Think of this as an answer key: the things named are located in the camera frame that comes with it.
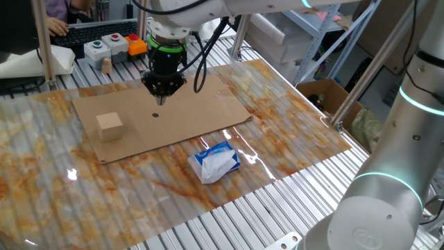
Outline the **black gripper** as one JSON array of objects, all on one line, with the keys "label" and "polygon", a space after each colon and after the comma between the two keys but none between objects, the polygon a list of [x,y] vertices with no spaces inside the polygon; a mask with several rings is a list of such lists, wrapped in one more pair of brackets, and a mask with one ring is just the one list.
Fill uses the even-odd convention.
[{"label": "black gripper", "polygon": [[141,73],[141,82],[159,106],[163,106],[167,97],[171,97],[187,82],[185,75],[178,73],[183,54],[183,51],[173,53],[154,49],[148,54],[151,68]]}]

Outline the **person's hand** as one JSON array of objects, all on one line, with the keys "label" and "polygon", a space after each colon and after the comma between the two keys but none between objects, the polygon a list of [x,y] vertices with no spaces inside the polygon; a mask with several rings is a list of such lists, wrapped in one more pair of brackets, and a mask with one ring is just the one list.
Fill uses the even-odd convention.
[{"label": "person's hand", "polygon": [[47,24],[49,35],[51,37],[64,37],[69,32],[68,24],[66,24],[64,21],[56,19],[55,17],[48,17]]}]

